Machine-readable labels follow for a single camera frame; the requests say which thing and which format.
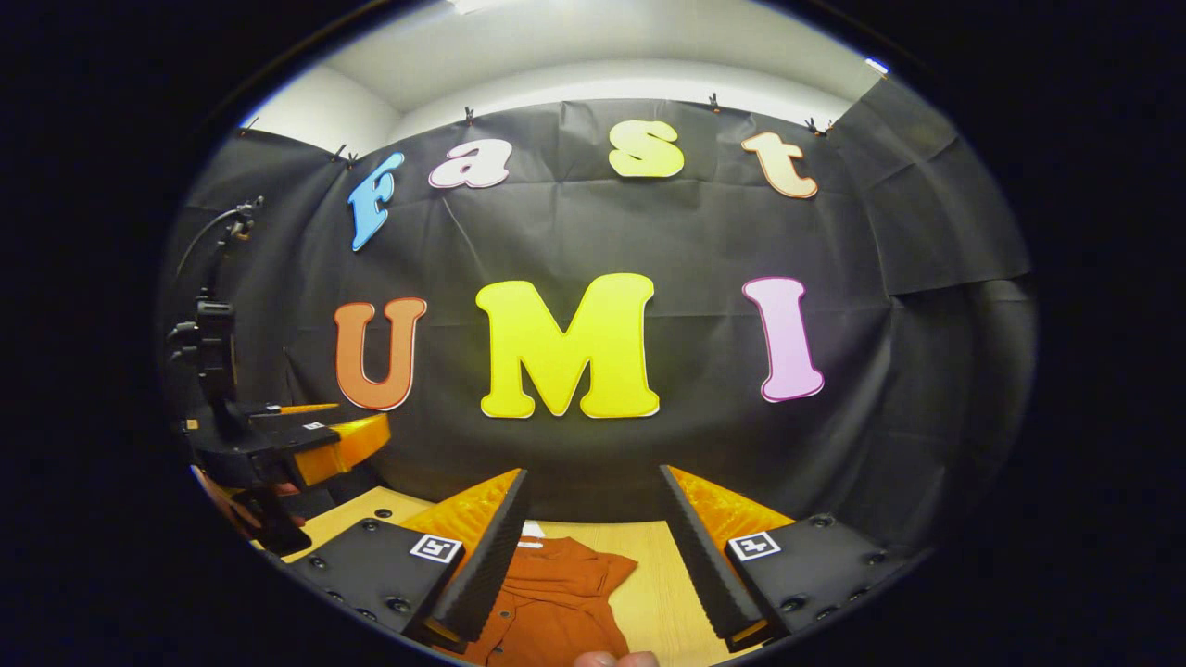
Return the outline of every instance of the orange cloth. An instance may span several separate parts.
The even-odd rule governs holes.
[[[572,538],[521,541],[543,546],[515,550],[482,636],[464,655],[442,653],[489,667],[570,667],[589,650],[630,653],[610,593],[638,564]]]

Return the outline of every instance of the yellow letter m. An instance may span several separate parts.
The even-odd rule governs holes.
[[[589,284],[576,315],[561,331],[530,282],[512,280],[478,292],[478,307],[490,316],[490,394],[487,417],[527,418],[535,401],[523,393],[527,368],[548,412],[568,412],[576,385],[591,367],[589,393],[581,411],[595,419],[650,417],[658,395],[646,386],[643,309],[655,285],[643,275],[614,273]]]

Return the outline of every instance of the pink letter i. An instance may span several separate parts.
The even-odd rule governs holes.
[[[803,284],[791,278],[758,278],[746,282],[741,293],[758,305],[766,330],[770,377],[761,385],[761,398],[774,404],[820,393],[823,375],[811,366],[799,311]]]

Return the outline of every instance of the letter f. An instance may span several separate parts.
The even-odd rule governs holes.
[[[350,193],[350,205],[355,209],[355,252],[362,248],[387,221],[387,210],[378,208],[395,193],[395,178],[388,173],[403,164],[403,153],[391,153],[378,169],[372,171]]]

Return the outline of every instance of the wooden table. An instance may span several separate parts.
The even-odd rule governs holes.
[[[304,557],[362,519],[375,517],[377,509],[391,512],[380,521],[398,523],[432,504],[390,489],[371,489],[310,519],[305,532],[313,546],[283,560],[292,563]],[[548,538],[572,538],[593,551],[638,561],[635,572],[610,596],[618,628],[631,650],[653,652],[662,667],[704,667],[759,649],[729,654],[725,642],[713,634],[665,522],[538,523]]]

